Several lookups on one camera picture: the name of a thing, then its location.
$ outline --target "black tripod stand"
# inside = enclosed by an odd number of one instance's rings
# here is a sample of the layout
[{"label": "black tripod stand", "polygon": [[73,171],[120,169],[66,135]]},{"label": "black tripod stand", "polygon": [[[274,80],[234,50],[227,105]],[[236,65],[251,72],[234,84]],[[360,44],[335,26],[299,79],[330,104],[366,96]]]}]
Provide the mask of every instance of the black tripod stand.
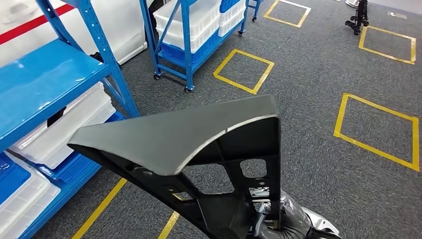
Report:
[{"label": "black tripod stand", "polygon": [[350,21],[346,21],[344,24],[350,26],[353,29],[355,35],[360,34],[360,26],[368,26],[368,0],[360,0],[358,8],[356,10],[356,15],[350,17]]}]

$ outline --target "red stripe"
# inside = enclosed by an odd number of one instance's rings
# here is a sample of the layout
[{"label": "red stripe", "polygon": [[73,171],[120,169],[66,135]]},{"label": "red stripe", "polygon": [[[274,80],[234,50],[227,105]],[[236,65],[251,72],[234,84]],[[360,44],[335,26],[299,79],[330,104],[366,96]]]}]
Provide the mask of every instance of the red stripe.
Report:
[{"label": "red stripe", "polygon": [[[65,4],[65,5],[57,8],[56,12],[60,16],[64,13],[67,13],[68,11],[72,10],[73,8],[74,7],[72,7],[68,4]],[[24,24],[22,24],[22,25],[20,25],[16,28],[10,30],[10,31],[5,32],[2,35],[0,35],[0,45],[7,42],[7,41],[10,41],[10,40],[14,39],[15,37],[18,37],[18,36],[20,36],[20,35],[22,35],[26,32],[29,32],[30,30],[32,30],[32,29],[34,29],[34,28],[36,28],[36,27],[38,27],[38,26],[40,26],[40,25],[42,25],[46,22],[47,22],[47,18],[44,15],[42,15],[42,16],[39,16],[39,17],[37,17],[37,18],[27,22],[27,23],[24,23]]]}]

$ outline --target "blue shelving unit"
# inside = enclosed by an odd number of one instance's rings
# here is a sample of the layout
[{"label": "blue shelving unit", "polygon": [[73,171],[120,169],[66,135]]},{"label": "blue shelving unit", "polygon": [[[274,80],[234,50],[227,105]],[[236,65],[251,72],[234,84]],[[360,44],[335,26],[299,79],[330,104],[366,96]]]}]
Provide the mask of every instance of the blue shelving unit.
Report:
[{"label": "blue shelving unit", "polygon": [[[243,20],[237,24],[230,32],[228,32],[225,36],[219,37],[218,40],[213,42],[212,46],[209,46],[204,54],[201,54],[201,56],[196,57],[195,56],[195,62],[192,63],[192,54],[191,54],[191,43],[190,43],[190,24],[189,24],[189,6],[195,3],[197,0],[174,0],[177,1],[175,8],[169,18],[169,22],[167,23],[164,32],[161,36],[161,39],[156,43],[152,24],[151,24],[151,18],[149,16],[148,12],[148,5],[146,4],[146,0],[140,0],[141,5],[141,11],[142,15],[144,17],[145,21],[145,30],[147,35],[147,40],[149,44],[149,49],[151,51],[152,60],[154,63],[154,78],[156,80],[160,79],[162,75],[162,70],[167,71],[169,73],[172,73],[184,80],[186,80],[186,87],[185,92],[189,93],[191,92],[195,86],[193,82],[193,74],[200,68],[202,64],[208,60],[208,58],[225,42],[225,40],[233,34],[235,30],[240,26],[240,31],[238,31],[239,35],[241,36],[245,32],[245,25],[246,25],[246,16],[247,16],[247,8],[244,12],[244,18]],[[169,56],[168,54],[164,54],[161,52],[161,44],[162,40],[164,39],[167,30],[171,24],[171,21],[173,20],[173,17],[180,6],[182,11],[182,22],[183,22],[183,38],[184,38],[184,54],[185,59],[182,61],[180,58],[176,58],[173,56]],[[168,66],[165,66],[161,63],[161,60],[165,60],[167,62],[173,63],[179,67],[182,67],[185,69],[185,73],[181,73],[175,69],[172,69]]]},{"label": "blue shelving unit", "polygon": [[[0,68],[0,152],[99,81],[104,83],[130,117],[139,116],[90,0],[63,1],[79,10],[104,63],[81,50],[49,0],[37,0],[58,39]],[[108,79],[114,81],[115,87]],[[116,113],[110,120],[121,118]],[[64,164],[56,172],[62,180],[49,178],[61,189],[60,194],[21,235],[21,239],[30,238],[100,168],[98,164],[76,153],[65,160]]]}]

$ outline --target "yellow tape square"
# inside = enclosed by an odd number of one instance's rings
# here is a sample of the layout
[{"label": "yellow tape square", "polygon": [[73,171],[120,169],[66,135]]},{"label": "yellow tape square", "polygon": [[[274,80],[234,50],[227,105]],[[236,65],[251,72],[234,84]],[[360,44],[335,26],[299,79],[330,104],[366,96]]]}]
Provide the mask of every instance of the yellow tape square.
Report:
[{"label": "yellow tape square", "polygon": [[[278,18],[275,18],[275,17],[270,16],[270,13],[276,7],[276,5],[277,5],[277,3],[279,1],[284,2],[284,3],[287,3],[287,4],[290,4],[290,5],[293,5],[293,6],[298,6],[298,7],[301,7],[301,8],[306,9],[305,13],[303,14],[302,18],[299,20],[298,23],[291,23],[291,22],[283,21],[281,19],[278,19]],[[273,3],[273,5],[270,7],[270,9],[268,9],[268,11],[264,14],[264,17],[265,18],[268,18],[268,19],[271,19],[271,20],[274,20],[274,21],[278,21],[278,22],[281,22],[281,23],[290,25],[290,26],[301,27],[310,11],[311,11],[311,8],[310,7],[307,7],[307,6],[302,6],[302,5],[299,5],[297,3],[286,1],[286,0],[276,0]]]},{"label": "yellow tape square", "polygon": [[[407,162],[405,160],[402,160],[402,159],[399,159],[399,158],[397,158],[395,156],[392,156],[391,154],[388,154],[386,152],[380,151],[380,150],[378,150],[378,149],[376,149],[374,147],[371,147],[371,146],[369,146],[367,144],[364,144],[364,143],[359,142],[359,141],[357,141],[355,139],[352,139],[350,137],[347,137],[347,136],[343,135],[340,132],[340,130],[341,130],[341,124],[343,123],[344,113],[345,113],[345,110],[346,110],[347,100],[348,100],[349,97],[350,98],[353,98],[353,99],[355,99],[357,101],[360,101],[362,103],[365,103],[365,104],[367,104],[369,106],[375,107],[375,108],[377,108],[379,110],[385,111],[387,113],[393,114],[393,115],[398,116],[398,117],[402,117],[402,118],[404,118],[406,120],[410,120],[412,122],[412,163],[409,163],[409,162]],[[334,136],[335,137],[342,138],[343,140],[345,140],[345,141],[347,141],[349,143],[353,143],[353,144],[355,144],[355,145],[357,145],[357,146],[359,146],[361,148],[364,148],[366,150],[369,150],[369,151],[371,151],[373,153],[376,153],[376,154],[378,154],[378,155],[380,155],[382,157],[385,157],[385,158],[387,158],[389,160],[392,160],[392,161],[394,161],[396,163],[399,163],[399,164],[401,164],[403,166],[406,166],[408,168],[411,168],[411,169],[419,172],[419,119],[416,118],[416,117],[407,116],[407,115],[402,114],[400,112],[397,112],[397,111],[388,109],[386,107],[383,107],[383,106],[377,105],[375,103],[372,103],[370,101],[367,101],[365,99],[362,99],[362,98],[360,98],[358,96],[354,96],[352,94],[344,93],[343,94],[343,99],[341,100],[341,104],[340,104],[340,110],[338,112],[337,122],[335,123]]]},{"label": "yellow tape square", "polygon": [[[256,83],[256,85],[255,85],[255,87],[253,88],[253,89],[251,89],[251,88],[249,88],[249,87],[246,87],[246,86],[244,86],[244,85],[241,85],[241,84],[239,84],[239,83],[236,83],[236,82],[234,82],[234,81],[232,81],[232,80],[230,80],[230,79],[227,79],[226,77],[224,77],[224,76],[221,76],[221,75],[219,75],[220,74],[220,72],[221,72],[221,70],[223,69],[223,67],[228,63],[228,61],[236,54],[236,53],[239,53],[239,54],[242,54],[242,55],[244,55],[244,56],[247,56],[247,57],[250,57],[250,58],[253,58],[253,59],[255,59],[255,60],[258,60],[258,61],[262,61],[262,62],[264,62],[264,63],[267,63],[268,64],[268,67],[267,67],[267,69],[265,70],[265,72],[264,72],[264,74],[261,76],[261,78],[258,80],[258,83]],[[226,82],[226,83],[229,83],[229,84],[231,84],[232,86],[236,86],[236,87],[238,87],[238,88],[240,88],[240,89],[242,89],[242,90],[244,90],[244,91],[247,91],[247,92],[249,92],[249,93],[251,93],[251,94],[254,94],[254,95],[256,95],[256,93],[258,92],[258,90],[259,90],[259,88],[261,88],[261,86],[262,86],[262,84],[264,83],[264,81],[265,81],[265,79],[268,77],[268,74],[270,73],[270,71],[271,71],[271,69],[273,69],[273,66],[274,66],[274,62],[272,62],[272,61],[268,61],[268,60],[265,60],[265,59],[263,59],[263,58],[261,58],[261,57],[257,57],[257,56],[254,56],[254,55],[252,55],[252,54],[249,54],[249,53],[247,53],[247,52],[244,52],[244,51],[241,51],[241,50],[238,50],[238,49],[234,49],[234,50],[232,50],[231,52],[230,52],[230,54],[223,60],[223,62],[217,67],[217,69],[214,71],[214,77],[216,77],[217,79],[220,79],[220,80],[222,80],[222,81],[224,81],[224,82]]]},{"label": "yellow tape square", "polygon": [[[410,43],[410,60],[401,59],[401,58],[398,58],[398,57],[395,57],[395,56],[390,56],[390,55],[384,54],[382,52],[374,51],[374,50],[371,50],[369,48],[366,48],[364,46],[364,43],[365,43],[366,31],[368,30],[368,28],[374,29],[374,30],[377,30],[377,31],[381,31],[381,32],[385,32],[385,33],[388,33],[388,34],[392,34],[392,35],[395,35],[395,36],[401,36],[401,37],[410,39],[410,41],[411,41],[411,43]],[[398,33],[392,32],[392,31],[387,31],[387,30],[377,28],[377,27],[374,27],[374,26],[363,27],[362,33],[360,35],[359,48],[362,49],[362,50],[369,51],[371,53],[380,55],[380,56],[384,56],[384,57],[387,57],[387,58],[390,58],[390,59],[393,59],[393,60],[396,60],[396,61],[401,61],[401,62],[412,64],[412,65],[414,65],[415,61],[416,61],[416,38],[411,37],[411,36],[398,34]]]}]

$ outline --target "shelf shelf board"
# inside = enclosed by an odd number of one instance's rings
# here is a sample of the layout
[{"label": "shelf shelf board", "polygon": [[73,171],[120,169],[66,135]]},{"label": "shelf shelf board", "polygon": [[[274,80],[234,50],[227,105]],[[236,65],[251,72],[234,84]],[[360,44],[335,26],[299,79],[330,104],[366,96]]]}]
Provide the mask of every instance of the shelf shelf board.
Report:
[{"label": "shelf shelf board", "polygon": [[56,39],[0,68],[0,151],[110,73],[109,66]]}]

